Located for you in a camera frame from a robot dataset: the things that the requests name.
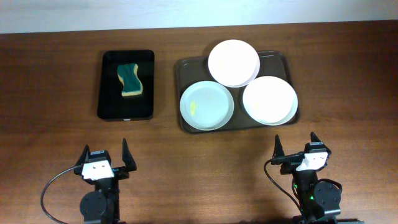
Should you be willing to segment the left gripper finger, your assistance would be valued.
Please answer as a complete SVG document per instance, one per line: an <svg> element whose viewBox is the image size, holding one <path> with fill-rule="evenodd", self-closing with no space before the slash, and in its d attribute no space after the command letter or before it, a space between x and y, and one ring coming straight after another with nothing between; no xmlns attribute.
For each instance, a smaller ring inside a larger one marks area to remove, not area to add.
<svg viewBox="0 0 398 224"><path fill-rule="evenodd" d="M89 145L86 145L83 149L81 156L79 157L79 159L77 160L75 165L76 166L83 165L89 159L89 156L90 156L90 148L89 148Z"/></svg>
<svg viewBox="0 0 398 224"><path fill-rule="evenodd" d="M125 164L125 168L127 172L136 171L137 165L136 162L128 148L127 141L123 139L123 148L122 148L122 161Z"/></svg>

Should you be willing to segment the white cream plate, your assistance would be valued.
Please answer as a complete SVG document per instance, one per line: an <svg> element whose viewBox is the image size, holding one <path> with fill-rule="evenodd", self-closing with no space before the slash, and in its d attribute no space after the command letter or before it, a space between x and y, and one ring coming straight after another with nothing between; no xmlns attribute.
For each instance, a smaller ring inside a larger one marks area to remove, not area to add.
<svg viewBox="0 0 398 224"><path fill-rule="evenodd" d="M298 96L292 85L272 76L254 79L244 89L242 100L247 114L267 126L288 123L299 108Z"/></svg>

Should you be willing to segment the green and yellow sponge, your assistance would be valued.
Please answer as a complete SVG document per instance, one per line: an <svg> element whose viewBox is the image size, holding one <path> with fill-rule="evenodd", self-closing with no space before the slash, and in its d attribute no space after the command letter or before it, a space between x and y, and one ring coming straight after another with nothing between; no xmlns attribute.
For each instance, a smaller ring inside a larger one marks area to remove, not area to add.
<svg viewBox="0 0 398 224"><path fill-rule="evenodd" d="M136 63L118 65L117 73L118 79L123 86L121 91L121 95L123 97L137 96L142 94L143 85L137 76L138 68L138 64Z"/></svg>

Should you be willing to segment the light blue plate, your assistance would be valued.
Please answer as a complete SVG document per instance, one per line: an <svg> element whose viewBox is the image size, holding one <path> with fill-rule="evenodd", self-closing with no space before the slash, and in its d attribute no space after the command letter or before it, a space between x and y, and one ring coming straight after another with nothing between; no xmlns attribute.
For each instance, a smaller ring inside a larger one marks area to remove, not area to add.
<svg viewBox="0 0 398 224"><path fill-rule="evenodd" d="M180 114L191 127L213 131L226 125L234 113L234 99L229 90L213 81L190 85L181 95Z"/></svg>

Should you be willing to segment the pink plate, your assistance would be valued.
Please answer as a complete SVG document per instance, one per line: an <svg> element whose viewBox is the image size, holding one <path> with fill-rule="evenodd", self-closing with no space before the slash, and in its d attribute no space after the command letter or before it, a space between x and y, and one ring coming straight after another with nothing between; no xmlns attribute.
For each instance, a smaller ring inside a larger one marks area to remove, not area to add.
<svg viewBox="0 0 398 224"><path fill-rule="evenodd" d="M242 40L225 40L217 44L208 57L211 76L220 84L239 88L254 80L260 58L254 47Z"/></svg>

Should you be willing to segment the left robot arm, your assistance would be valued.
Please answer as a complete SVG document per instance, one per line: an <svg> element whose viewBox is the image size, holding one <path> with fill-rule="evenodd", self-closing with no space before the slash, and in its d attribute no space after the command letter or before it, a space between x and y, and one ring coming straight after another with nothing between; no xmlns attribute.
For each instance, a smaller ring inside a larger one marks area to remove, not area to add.
<svg viewBox="0 0 398 224"><path fill-rule="evenodd" d="M88 184L94 191L87 193L80 202L80 213L84 224L120 224L119 181L129 178L129 173L137 170L136 162L128 148L127 141L122 143L121 167L111 167L109 152L91 152L85 146L73 169L74 174Z"/></svg>

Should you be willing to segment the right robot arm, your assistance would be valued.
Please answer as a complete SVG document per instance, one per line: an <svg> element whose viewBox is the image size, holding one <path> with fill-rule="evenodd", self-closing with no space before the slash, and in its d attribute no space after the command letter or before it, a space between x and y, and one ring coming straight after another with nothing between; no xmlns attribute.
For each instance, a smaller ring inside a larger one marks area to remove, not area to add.
<svg viewBox="0 0 398 224"><path fill-rule="evenodd" d="M292 175L293 194L287 194L299 209L293 223L336 223L341 213L340 202L342 185L334 180L319 179L317 172L327 166L331 151L310 133L310 142L303 151L286 155L280 139L275 137L272 165L280 166L282 175Z"/></svg>

